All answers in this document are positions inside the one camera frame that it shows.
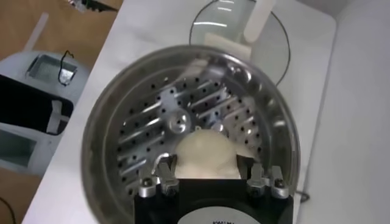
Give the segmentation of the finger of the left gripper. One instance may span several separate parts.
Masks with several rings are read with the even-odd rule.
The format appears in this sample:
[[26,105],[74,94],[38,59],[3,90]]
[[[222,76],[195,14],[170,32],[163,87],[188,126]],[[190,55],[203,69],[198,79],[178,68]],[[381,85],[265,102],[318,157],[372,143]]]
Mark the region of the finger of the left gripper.
[[97,0],[68,0],[68,3],[82,13],[86,12],[87,10],[99,13],[118,11],[118,9]]

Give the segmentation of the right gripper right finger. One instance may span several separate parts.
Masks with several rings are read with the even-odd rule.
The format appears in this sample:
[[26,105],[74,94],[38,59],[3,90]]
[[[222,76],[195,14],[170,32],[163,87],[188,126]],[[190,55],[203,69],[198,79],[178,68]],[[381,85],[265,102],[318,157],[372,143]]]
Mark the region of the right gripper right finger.
[[272,166],[269,173],[265,173],[262,164],[253,158],[237,155],[236,160],[240,177],[246,180],[247,191],[251,197],[262,197],[266,191],[279,200],[289,197],[289,187],[280,166]]

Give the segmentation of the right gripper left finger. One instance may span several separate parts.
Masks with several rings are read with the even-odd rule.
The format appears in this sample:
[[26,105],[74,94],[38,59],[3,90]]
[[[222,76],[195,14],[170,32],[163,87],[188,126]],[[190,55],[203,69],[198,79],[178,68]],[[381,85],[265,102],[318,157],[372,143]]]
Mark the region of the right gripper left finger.
[[138,196],[152,198],[162,194],[165,197],[175,197],[179,193],[179,180],[171,169],[174,161],[175,158],[167,153],[146,160],[138,172]]

